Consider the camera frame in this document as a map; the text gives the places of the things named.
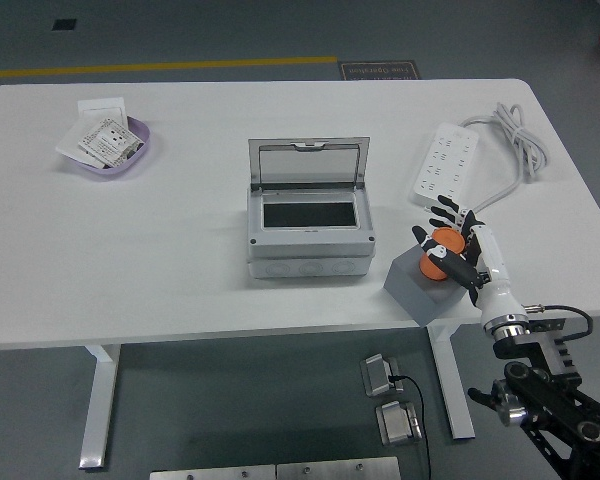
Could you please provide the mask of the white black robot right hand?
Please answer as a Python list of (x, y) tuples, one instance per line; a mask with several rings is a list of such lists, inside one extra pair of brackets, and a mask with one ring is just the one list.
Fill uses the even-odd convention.
[(429, 223), (449, 228), (465, 242), (460, 253), (436, 240), (420, 226), (412, 232), (424, 255), (436, 268), (467, 289), (472, 304), (481, 311), (481, 325), (495, 340), (528, 332), (525, 308), (511, 291), (509, 273), (492, 230), (452, 199), (440, 195), (431, 206)]

